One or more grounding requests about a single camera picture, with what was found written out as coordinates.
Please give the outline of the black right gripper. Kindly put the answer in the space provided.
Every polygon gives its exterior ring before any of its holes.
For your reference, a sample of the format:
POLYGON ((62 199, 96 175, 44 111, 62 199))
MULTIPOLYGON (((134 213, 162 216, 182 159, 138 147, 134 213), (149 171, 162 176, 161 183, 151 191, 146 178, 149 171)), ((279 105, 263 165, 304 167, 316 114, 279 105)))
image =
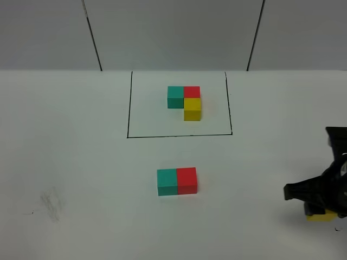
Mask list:
POLYGON ((325 210, 346 217, 346 128, 326 127, 333 162, 319 176, 286 184, 285 200, 297 199, 304 202, 306 216, 324 215, 325 210))

